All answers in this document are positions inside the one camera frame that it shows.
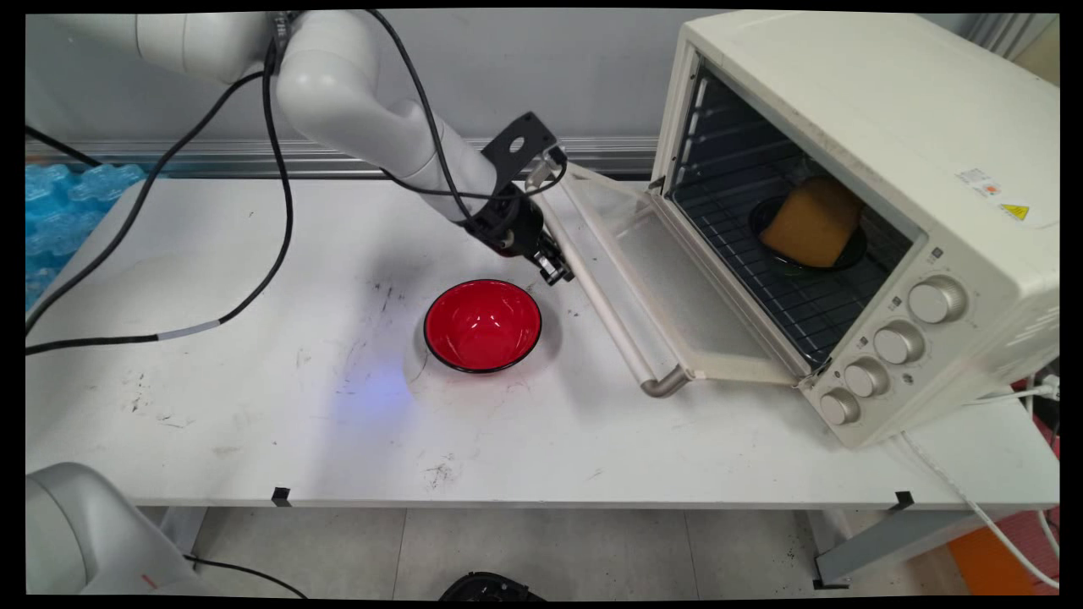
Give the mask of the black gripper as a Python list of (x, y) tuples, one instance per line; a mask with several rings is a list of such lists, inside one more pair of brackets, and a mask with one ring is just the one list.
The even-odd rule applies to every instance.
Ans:
[(469, 220), (464, 230), (503, 257), (534, 260), (546, 285), (571, 282), (574, 273), (556, 239), (544, 239), (542, 208), (516, 184), (506, 184)]

